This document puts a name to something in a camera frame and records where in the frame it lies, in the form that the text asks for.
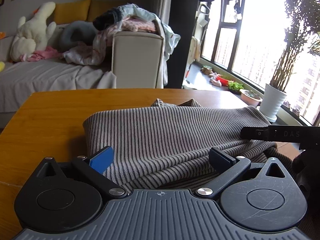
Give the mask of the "white plush duck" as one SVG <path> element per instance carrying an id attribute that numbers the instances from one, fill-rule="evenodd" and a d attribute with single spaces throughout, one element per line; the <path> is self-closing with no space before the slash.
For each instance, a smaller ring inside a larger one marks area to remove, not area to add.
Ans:
<path id="1" fill-rule="evenodd" d="M 54 34 L 56 23 L 47 25 L 47 19 L 54 12 L 54 2 L 43 3 L 33 18 L 26 21 L 22 16 L 19 19 L 17 33 L 13 39 L 10 57 L 14 62 L 22 61 L 23 57 L 29 57 L 35 51 L 43 51 L 47 48 L 48 41 Z"/>

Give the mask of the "grey sheet covered sofa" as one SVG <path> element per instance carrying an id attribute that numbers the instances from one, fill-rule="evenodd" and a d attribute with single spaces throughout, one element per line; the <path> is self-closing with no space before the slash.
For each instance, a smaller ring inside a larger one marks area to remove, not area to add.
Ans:
<path id="1" fill-rule="evenodd" d="M 60 59 L 12 63 L 10 48 L 13 37 L 1 40 L 1 113 L 16 112 L 35 92 L 91 88 L 116 88 L 116 76 L 92 66 L 67 64 Z"/>

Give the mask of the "dark curtain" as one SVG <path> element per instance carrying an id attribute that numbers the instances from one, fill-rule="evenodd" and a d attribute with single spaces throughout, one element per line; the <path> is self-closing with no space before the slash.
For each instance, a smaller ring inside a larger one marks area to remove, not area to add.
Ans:
<path id="1" fill-rule="evenodd" d="M 199 0 L 171 0 L 169 25 L 181 39 L 167 61 L 167 88 L 181 88 Z"/>

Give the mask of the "yellow cushion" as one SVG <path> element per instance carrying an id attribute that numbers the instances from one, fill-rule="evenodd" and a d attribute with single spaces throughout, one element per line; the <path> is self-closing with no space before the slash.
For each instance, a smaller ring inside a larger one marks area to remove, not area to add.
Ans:
<path id="1" fill-rule="evenodd" d="M 57 25 L 86 21 L 91 0 L 56 4 L 53 21 Z"/>

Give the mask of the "pink cloth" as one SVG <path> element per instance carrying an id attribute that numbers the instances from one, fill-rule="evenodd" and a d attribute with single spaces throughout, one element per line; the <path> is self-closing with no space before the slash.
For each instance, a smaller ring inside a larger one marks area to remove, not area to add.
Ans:
<path id="1" fill-rule="evenodd" d="M 40 60 L 46 60 L 46 59 L 54 59 L 57 57 L 60 57 L 61 53 L 58 52 L 56 49 L 54 49 L 51 46 L 47 46 L 45 50 L 36 50 L 29 56 L 26 54 L 22 55 L 20 57 L 20 60 L 27 61 L 27 62 L 37 62 Z"/>

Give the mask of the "striped knit sweater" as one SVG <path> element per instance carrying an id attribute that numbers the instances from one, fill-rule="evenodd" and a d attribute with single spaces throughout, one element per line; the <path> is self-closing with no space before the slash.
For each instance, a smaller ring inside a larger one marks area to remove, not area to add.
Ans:
<path id="1" fill-rule="evenodd" d="M 208 154 L 212 147 L 233 157 L 264 163 L 278 158 L 297 178 L 311 167 L 311 156 L 295 159 L 278 152 L 274 142 L 242 140 L 245 126 L 265 127 L 267 119 L 254 107 L 214 109 L 189 100 L 181 105 L 156 100 L 150 107 L 103 111 L 84 121 L 89 155 L 105 146 L 114 150 L 103 175 L 132 189 L 194 189 L 217 176 Z"/>

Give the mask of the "green plant tray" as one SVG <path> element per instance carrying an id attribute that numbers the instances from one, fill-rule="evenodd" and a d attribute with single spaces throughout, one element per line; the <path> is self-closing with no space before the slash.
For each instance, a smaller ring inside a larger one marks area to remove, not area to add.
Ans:
<path id="1" fill-rule="evenodd" d="M 244 89 L 244 86 L 242 83 L 238 83 L 236 81 L 228 81 L 228 90 L 231 93 L 240 95 L 242 89 Z"/>

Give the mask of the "floral white blanket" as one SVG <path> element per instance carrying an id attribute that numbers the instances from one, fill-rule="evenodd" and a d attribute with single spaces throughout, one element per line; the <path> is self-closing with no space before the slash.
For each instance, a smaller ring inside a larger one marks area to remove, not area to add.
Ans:
<path id="1" fill-rule="evenodd" d="M 83 66 L 98 66 L 104 61 L 107 47 L 110 45 L 111 38 L 105 33 L 98 33 L 91 46 L 80 43 L 76 47 L 64 52 L 62 56 L 67 63 L 75 63 Z"/>

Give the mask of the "pile of clothes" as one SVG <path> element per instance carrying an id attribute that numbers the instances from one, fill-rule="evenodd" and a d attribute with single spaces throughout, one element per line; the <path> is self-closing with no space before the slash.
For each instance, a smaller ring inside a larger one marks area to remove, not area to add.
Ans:
<path id="1" fill-rule="evenodd" d="M 161 59 L 161 73 L 157 83 L 163 88 L 168 84 L 167 61 L 173 54 L 181 37 L 173 32 L 170 26 L 162 22 L 154 13 L 140 8 L 136 4 L 126 4 L 112 8 L 93 20 L 93 25 L 98 31 L 104 31 L 111 26 L 116 30 L 143 31 L 155 33 L 159 31 L 164 39 L 163 56 Z"/>

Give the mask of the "white potted plant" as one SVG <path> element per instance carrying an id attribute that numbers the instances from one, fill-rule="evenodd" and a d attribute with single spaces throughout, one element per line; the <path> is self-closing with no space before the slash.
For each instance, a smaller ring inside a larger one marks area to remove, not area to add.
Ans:
<path id="1" fill-rule="evenodd" d="M 270 82 L 265 86 L 259 111 L 270 122 L 286 98 L 285 89 L 293 74 L 297 56 L 303 51 L 310 35 L 319 32 L 319 0 L 284 0 L 290 25 L 285 29 L 285 48 L 276 64 Z"/>

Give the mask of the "grey neck pillow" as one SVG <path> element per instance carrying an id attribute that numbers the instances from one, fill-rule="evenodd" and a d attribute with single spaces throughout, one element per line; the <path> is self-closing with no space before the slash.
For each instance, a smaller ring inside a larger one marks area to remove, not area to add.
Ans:
<path id="1" fill-rule="evenodd" d="M 80 44 L 91 46 L 98 31 L 93 23 L 86 21 L 75 21 L 67 25 L 59 39 L 62 52 L 68 51 Z"/>

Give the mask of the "red bowl on sill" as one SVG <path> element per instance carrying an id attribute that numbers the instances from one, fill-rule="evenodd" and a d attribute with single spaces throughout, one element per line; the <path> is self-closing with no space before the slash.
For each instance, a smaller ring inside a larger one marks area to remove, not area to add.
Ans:
<path id="1" fill-rule="evenodd" d="M 216 79 L 221 82 L 221 85 L 226 87 L 228 87 L 229 82 L 231 82 L 231 80 L 228 77 L 225 77 L 223 75 L 217 75 Z"/>

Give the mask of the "pink ceramic bowl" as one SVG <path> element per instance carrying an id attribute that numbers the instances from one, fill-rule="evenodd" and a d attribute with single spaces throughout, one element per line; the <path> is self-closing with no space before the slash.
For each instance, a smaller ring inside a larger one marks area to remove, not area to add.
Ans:
<path id="1" fill-rule="evenodd" d="M 251 90 L 240 89 L 240 92 L 241 100 L 249 106 L 257 107 L 263 100 L 259 95 L 253 93 Z"/>

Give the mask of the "yellow green plush toy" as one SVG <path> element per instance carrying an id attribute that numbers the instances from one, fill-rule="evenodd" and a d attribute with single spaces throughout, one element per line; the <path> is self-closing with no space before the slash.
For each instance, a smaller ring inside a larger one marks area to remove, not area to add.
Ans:
<path id="1" fill-rule="evenodd" d="M 4 62 L 0 62 L 0 72 L 3 71 L 3 69 L 5 68 L 5 63 Z"/>

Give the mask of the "white vacuum cleaner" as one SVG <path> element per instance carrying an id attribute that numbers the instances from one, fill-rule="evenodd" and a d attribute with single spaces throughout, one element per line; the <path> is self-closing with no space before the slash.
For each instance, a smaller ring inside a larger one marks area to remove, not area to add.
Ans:
<path id="1" fill-rule="evenodd" d="M 200 60 L 202 43 L 204 41 L 204 37 L 209 23 L 209 15 L 210 8 L 206 4 L 200 3 L 195 15 L 195 21 L 189 46 L 189 53 L 184 73 L 184 82 L 187 81 L 191 65 L 195 62 L 199 62 Z"/>

